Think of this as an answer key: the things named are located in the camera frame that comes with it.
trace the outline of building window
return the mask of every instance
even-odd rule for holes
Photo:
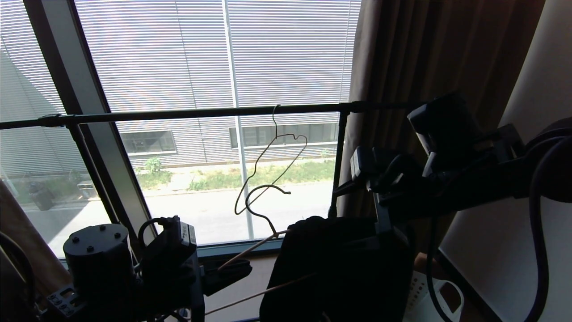
[[[228,132],[231,137],[231,147],[237,148],[236,129],[229,128]],[[274,125],[260,127],[244,127],[244,146],[266,146],[274,138]],[[308,138],[308,143],[329,143],[337,141],[337,123],[323,124],[296,124],[296,125],[279,125],[278,134],[292,133],[296,136],[304,135]],[[295,140],[291,136],[278,138],[274,144],[296,144],[304,143],[304,139]]]
[[[176,152],[171,131],[122,133],[121,140],[128,154]]]

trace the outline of window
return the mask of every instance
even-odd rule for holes
[[[304,135],[308,138],[308,143],[335,144],[337,142],[337,123],[279,125],[277,130],[279,135],[288,133],[292,133],[296,136]],[[274,125],[245,127],[243,128],[243,131],[244,145],[247,147],[267,146],[275,135]],[[231,147],[237,148],[238,142],[236,140],[236,128],[229,128],[228,132],[231,139]],[[273,144],[303,144],[304,142],[305,141],[303,138],[298,138],[298,140],[295,140],[291,136],[286,136],[276,139]]]
[[[129,154],[176,152],[171,131],[122,133],[121,140]]]
[[[359,0],[74,3],[45,0],[24,6],[16,0],[0,2],[0,121],[51,113],[348,101]],[[40,7],[36,14],[45,19],[28,20],[27,10],[35,7]],[[39,33],[36,42],[32,26],[52,35]],[[65,71],[63,76],[69,81],[58,79],[62,75],[52,80],[50,71],[54,75],[54,70]],[[16,99],[15,87],[25,95]],[[58,92],[69,95],[60,101]],[[74,95],[77,103],[66,102]],[[338,118],[337,113],[276,115],[279,133],[305,135],[309,142],[301,155],[305,160],[296,162],[279,181],[296,199],[269,190],[253,205],[260,213],[272,214],[269,217],[277,229],[312,215],[326,216],[336,153],[336,145],[329,143],[337,140]],[[116,187],[114,202],[125,209],[135,230],[149,217],[178,214],[197,227],[200,245],[269,235],[264,220],[248,214],[236,216],[232,211],[243,183],[241,172],[244,168],[250,174],[259,156],[261,149],[254,147],[264,146],[274,137],[269,115],[135,120],[85,128],[93,141],[90,151],[100,154],[100,167],[109,171]],[[89,185],[91,178],[66,128],[27,131],[1,133],[3,180],[15,183],[27,174],[36,178],[79,172]],[[251,148],[236,148],[237,137]],[[261,158],[260,176],[249,189],[275,178],[276,171],[286,167],[284,160],[299,153],[297,143],[302,142],[277,140]],[[105,214],[97,196],[81,194],[78,198],[85,205],[79,214],[57,217],[62,226],[79,229],[95,225],[101,219],[98,215]],[[66,203],[68,200],[55,200],[56,206]],[[44,219],[34,223],[40,232],[53,224]],[[70,233],[66,229],[54,230],[52,240],[63,242]],[[147,233],[149,241],[153,232],[149,229]],[[60,255],[60,245],[53,245]]]

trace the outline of black metal rod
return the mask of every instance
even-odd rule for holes
[[[328,218],[337,217],[337,196],[335,195],[336,189],[340,185],[340,175],[341,175],[341,157],[344,151],[344,141],[345,141],[345,127],[348,124],[348,112],[340,112],[340,119],[338,121],[337,129],[337,146],[336,146],[336,164],[333,170],[333,189],[332,189],[332,202],[330,203],[328,210]]]
[[[97,194],[100,196],[101,202],[104,204],[104,208],[109,216],[109,220],[111,223],[119,223],[111,200],[109,199],[107,191],[105,190],[103,181],[101,180],[96,165],[93,162],[91,154],[89,153],[88,145],[85,142],[85,138],[81,132],[80,125],[70,125],[67,128],[70,131],[73,140],[76,141],[77,149],[80,151],[81,158],[84,160],[85,167],[88,169],[88,173],[92,179],[93,186],[95,187]]]
[[[275,114],[292,113],[359,113],[376,109],[414,109],[424,102],[413,103],[369,103],[363,101],[338,104],[316,104],[316,105],[290,105],[281,106],[276,109]],[[144,120],[166,120],[166,119],[192,119],[197,117],[223,117],[223,116],[247,116],[247,115],[269,115],[274,111],[271,107],[242,107],[242,108],[204,108],[204,109],[183,109],[172,111],[146,111],[146,112],[114,112],[103,114],[84,115],[46,115],[35,120],[8,121],[0,123],[0,129],[23,128],[23,127],[62,127],[73,124],[99,123],[99,122],[121,122],[121,121],[144,121]]]

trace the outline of black cylindrical motor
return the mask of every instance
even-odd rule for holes
[[[129,297],[135,281],[127,228],[117,224],[76,231],[63,245],[76,292],[90,302]]]

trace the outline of trash bin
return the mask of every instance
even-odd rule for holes
[[[30,198],[34,201],[38,209],[42,211],[50,210],[54,206],[52,198],[54,195],[41,182],[32,182],[28,187]]]
[[[97,197],[97,191],[93,187],[93,182],[91,180],[82,181],[77,184],[77,187],[85,199]]]

